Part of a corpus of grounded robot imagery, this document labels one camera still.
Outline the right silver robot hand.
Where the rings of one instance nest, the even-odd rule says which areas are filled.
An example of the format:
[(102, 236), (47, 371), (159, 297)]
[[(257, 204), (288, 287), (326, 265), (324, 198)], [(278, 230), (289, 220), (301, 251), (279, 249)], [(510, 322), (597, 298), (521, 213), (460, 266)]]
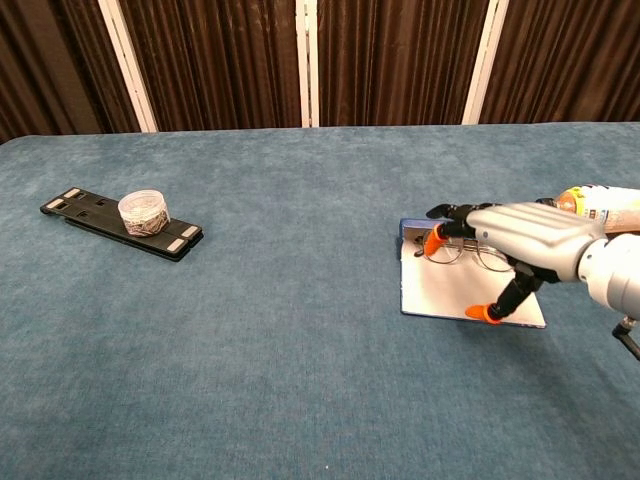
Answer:
[(499, 252), (514, 270), (497, 300), (465, 314), (498, 324), (545, 283), (577, 282), (589, 247), (606, 243), (603, 226), (537, 202), (440, 204), (426, 213), (443, 219), (423, 236), (419, 253), (433, 256), (453, 238), (475, 239)]

